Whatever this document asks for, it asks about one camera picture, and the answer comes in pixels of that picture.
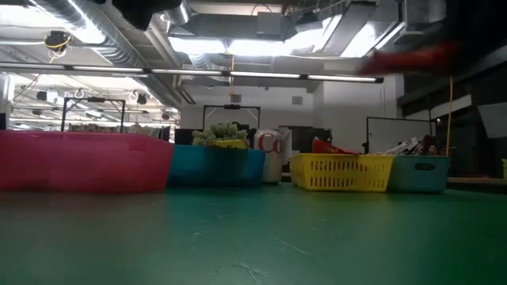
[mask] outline yellow plastic basket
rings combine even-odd
[[[385,192],[394,156],[298,154],[292,181],[306,190]]]

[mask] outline blue bin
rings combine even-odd
[[[445,190],[450,158],[398,156],[393,162],[389,192],[438,193]]]
[[[249,187],[262,183],[265,152],[221,147],[174,147],[168,186]]]

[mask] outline table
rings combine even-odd
[[[0,193],[2,284],[507,284],[507,197]]]

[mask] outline pink bin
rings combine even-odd
[[[0,190],[161,191],[173,152],[145,135],[0,131]]]

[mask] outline green tabletop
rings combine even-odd
[[[507,284],[507,197],[0,193],[0,284]]]

